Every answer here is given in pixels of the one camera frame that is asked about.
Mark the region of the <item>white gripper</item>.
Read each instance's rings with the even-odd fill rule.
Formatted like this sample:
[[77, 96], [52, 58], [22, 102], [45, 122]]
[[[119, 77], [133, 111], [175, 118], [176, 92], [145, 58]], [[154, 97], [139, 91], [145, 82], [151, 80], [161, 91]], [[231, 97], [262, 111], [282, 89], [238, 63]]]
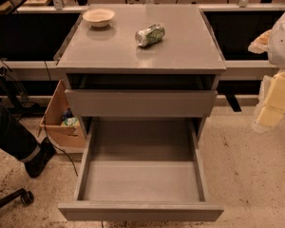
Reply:
[[285, 116], [285, 70], [280, 70], [271, 80], [264, 106], [256, 106], [252, 128], [264, 133], [275, 128]]

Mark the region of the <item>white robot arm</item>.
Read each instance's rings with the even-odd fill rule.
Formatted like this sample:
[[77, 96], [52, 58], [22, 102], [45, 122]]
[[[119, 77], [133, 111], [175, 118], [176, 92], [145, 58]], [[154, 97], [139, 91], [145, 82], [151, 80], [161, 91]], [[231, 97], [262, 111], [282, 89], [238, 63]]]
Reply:
[[255, 54], [266, 52], [269, 63], [279, 68], [273, 77], [263, 78], [259, 90], [252, 128], [263, 133], [277, 126], [285, 116], [285, 12], [271, 29], [248, 46], [248, 50]]

